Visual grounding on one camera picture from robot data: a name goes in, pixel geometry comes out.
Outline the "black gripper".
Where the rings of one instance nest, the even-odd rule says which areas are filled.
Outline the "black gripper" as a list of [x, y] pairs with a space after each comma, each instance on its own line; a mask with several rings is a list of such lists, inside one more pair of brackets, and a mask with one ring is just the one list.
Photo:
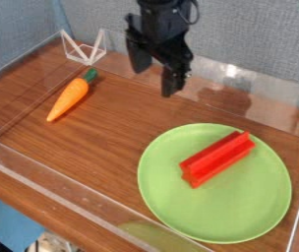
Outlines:
[[170, 97], [186, 85], [193, 53], [186, 34], [193, 25], [190, 4], [140, 4], [140, 14], [128, 13], [126, 46], [132, 70], [148, 69], [152, 59], [166, 65], [162, 74], [162, 96]]

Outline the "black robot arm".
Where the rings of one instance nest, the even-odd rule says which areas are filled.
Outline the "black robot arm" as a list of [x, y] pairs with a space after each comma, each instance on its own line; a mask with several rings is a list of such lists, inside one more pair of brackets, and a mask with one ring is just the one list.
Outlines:
[[132, 70], [144, 72], [156, 59], [163, 64], [162, 96], [179, 92], [189, 78], [193, 53], [186, 43], [189, 27], [199, 20], [197, 0], [136, 0], [140, 14], [124, 17], [126, 46]]

